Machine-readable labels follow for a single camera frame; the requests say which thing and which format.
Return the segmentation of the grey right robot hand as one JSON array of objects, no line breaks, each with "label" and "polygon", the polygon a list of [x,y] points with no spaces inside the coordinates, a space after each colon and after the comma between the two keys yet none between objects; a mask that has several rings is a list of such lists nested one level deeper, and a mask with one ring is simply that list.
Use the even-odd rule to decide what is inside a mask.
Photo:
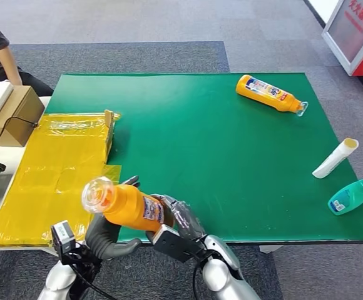
[{"label": "grey right robot hand", "polygon": [[151,194],[159,200],[164,209],[165,225],[173,228],[176,225],[178,234],[185,239],[197,240],[206,235],[190,205],[166,194]]}]

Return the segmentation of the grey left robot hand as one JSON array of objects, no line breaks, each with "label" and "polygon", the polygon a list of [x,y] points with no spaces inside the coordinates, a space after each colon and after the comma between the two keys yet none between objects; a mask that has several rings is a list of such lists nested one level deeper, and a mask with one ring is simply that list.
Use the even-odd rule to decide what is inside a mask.
[{"label": "grey left robot hand", "polygon": [[121,225],[108,221],[103,214],[103,209],[107,207],[105,204],[107,196],[111,198],[113,191],[114,184],[112,180],[101,176],[86,184],[81,194],[82,207],[94,214],[87,229],[85,241],[98,259],[110,260],[126,256],[136,251],[142,244],[138,237],[128,242],[118,242]]}]

